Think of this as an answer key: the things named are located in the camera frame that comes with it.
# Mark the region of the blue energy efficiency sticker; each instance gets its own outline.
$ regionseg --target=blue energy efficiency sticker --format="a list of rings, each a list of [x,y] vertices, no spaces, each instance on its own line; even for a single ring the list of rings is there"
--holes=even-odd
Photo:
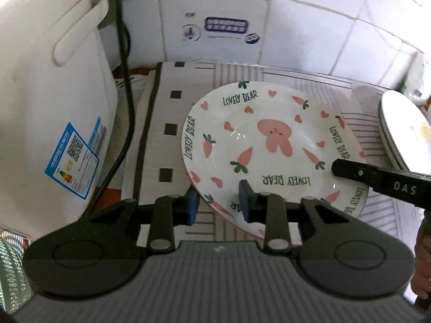
[[[72,193],[86,199],[98,165],[99,158],[68,123],[45,173]]]

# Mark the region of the appliance handle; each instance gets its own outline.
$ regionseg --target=appliance handle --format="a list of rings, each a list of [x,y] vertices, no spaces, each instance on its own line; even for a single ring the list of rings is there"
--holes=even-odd
[[[108,13],[108,0],[91,0],[91,2],[94,7],[55,44],[53,56],[58,66],[64,66],[68,62],[78,47],[98,27]]]

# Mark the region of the pink rabbit illustration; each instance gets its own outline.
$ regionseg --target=pink rabbit illustration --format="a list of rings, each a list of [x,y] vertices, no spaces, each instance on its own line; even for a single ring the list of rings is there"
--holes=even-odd
[[[271,153],[275,153],[280,147],[286,157],[292,156],[292,145],[289,142],[292,129],[289,125],[278,120],[263,119],[257,123],[257,129],[266,136],[266,148]]]

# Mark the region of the stacked white plates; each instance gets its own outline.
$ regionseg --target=stacked white plates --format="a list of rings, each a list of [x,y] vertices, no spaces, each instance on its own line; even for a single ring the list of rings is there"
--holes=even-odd
[[[406,96],[383,94],[379,105],[380,135],[395,168],[431,175],[431,127]]]

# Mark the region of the black square pattern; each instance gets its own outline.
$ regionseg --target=black square pattern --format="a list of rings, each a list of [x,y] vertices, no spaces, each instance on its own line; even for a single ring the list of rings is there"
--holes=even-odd
[[[181,91],[178,91],[178,90],[171,91],[171,98],[181,99]]]
[[[159,182],[172,182],[172,169],[161,167],[159,170]]]
[[[177,136],[177,124],[165,124],[165,135]]]

